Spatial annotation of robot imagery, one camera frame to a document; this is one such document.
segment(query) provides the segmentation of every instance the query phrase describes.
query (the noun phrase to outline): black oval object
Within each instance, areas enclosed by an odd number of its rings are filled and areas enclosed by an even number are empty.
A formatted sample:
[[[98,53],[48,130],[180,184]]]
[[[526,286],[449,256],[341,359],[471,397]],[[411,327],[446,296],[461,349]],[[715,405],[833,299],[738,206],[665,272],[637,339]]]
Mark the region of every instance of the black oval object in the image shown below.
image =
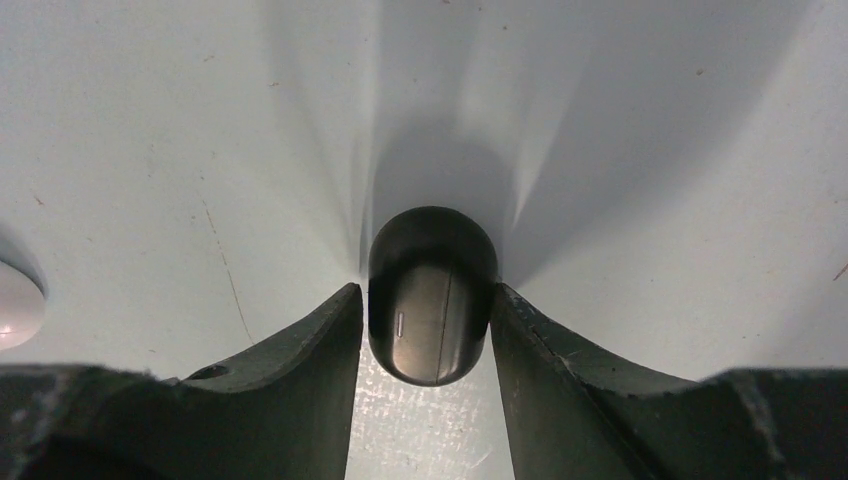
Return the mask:
[[[486,232],[443,207],[408,210],[371,247],[368,334],[380,365],[405,382],[438,386],[477,363],[498,260]]]

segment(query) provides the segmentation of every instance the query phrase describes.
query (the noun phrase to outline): white egg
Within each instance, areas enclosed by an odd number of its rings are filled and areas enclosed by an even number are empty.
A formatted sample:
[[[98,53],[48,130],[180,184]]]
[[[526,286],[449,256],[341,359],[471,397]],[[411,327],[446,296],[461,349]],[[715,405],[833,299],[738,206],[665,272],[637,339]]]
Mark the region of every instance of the white egg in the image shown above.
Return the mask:
[[[0,350],[32,338],[44,324],[44,294],[26,275],[0,262]]]

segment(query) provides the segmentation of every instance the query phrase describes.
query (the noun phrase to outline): glossy black object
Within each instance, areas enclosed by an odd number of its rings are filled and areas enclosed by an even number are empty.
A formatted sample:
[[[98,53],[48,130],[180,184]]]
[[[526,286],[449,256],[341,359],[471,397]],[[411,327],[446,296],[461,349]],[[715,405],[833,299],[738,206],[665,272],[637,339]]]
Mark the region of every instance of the glossy black object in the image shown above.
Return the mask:
[[[370,257],[371,350],[395,377],[446,385],[480,358],[498,275],[486,232],[448,208],[421,207],[390,220]]]

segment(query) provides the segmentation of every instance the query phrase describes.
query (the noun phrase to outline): stain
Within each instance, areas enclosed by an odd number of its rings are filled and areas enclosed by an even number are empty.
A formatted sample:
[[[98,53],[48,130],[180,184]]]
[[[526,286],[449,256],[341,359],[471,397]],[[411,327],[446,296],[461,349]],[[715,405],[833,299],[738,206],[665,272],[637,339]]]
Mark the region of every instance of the stain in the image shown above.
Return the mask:
[[[842,267],[842,270],[840,270],[839,273],[837,273],[836,276],[833,277],[833,281],[835,282],[839,280],[839,277],[841,277],[845,272],[848,272],[848,263],[846,263],[845,266]]]
[[[224,247],[221,246],[221,240],[218,238],[218,230],[215,229],[215,222],[212,221],[212,214],[209,213],[209,206],[206,205],[206,200],[200,199],[203,202],[203,208],[206,209],[206,218],[209,220],[209,226],[212,228],[212,234],[215,235],[215,243],[218,244],[218,252],[221,254],[221,260],[224,262],[224,268],[227,269],[227,278],[230,279],[230,288],[233,291],[233,299],[236,301],[236,308],[239,312],[239,317],[241,318],[241,324],[244,327],[244,333],[247,334],[247,338],[250,339],[251,345],[256,345],[256,342],[253,340],[253,336],[250,334],[250,330],[247,329],[247,322],[244,321],[244,313],[241,310],[241,302],[238,299],[238,293],[236,292],[236,284],[233,282],[233,274],[230,272],[230,265],[227,263],[227,257],[224,255]]]

